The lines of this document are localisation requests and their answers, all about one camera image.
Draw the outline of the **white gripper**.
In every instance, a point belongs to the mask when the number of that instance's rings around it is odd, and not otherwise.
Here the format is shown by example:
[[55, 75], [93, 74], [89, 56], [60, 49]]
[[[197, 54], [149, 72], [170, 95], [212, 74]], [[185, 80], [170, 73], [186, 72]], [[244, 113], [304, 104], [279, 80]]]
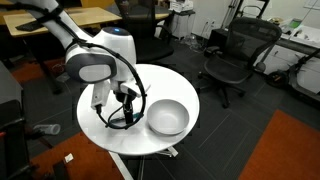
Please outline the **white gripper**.
[[138, 97], [138, 98], [142, 96], [138, 83], [133, 79], [128, 81], [123, 81], [123, 82], [111, 80], [110, 83], [111, 83], [111, 89], [114, 92], [118, 92], [118, 93], [115, 93], [116, 100], [118, 102], [123, 103], [123, 112], [125, 115], [126, 122], [132, 123], [133, 122], [133, 106], [132, 106], [131, 96]]

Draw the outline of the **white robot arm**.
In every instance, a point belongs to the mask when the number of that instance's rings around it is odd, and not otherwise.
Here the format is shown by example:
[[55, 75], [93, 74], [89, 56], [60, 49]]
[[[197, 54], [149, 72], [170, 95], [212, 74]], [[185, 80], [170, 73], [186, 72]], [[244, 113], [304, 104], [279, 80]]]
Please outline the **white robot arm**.
[[65, 49], [68, 75], [92, 84], [91, 108], [100, 112], [113, 92], [122, 103], [126, 123], [137, 123], [143, 112], [133, 115], [132, 101], [146, 98], [145, 86], [136, 70], [133, 37], [122, 29], [106, 27], [96, 35], [82, 30], [56, 0], [9, 0], [30, 13]]

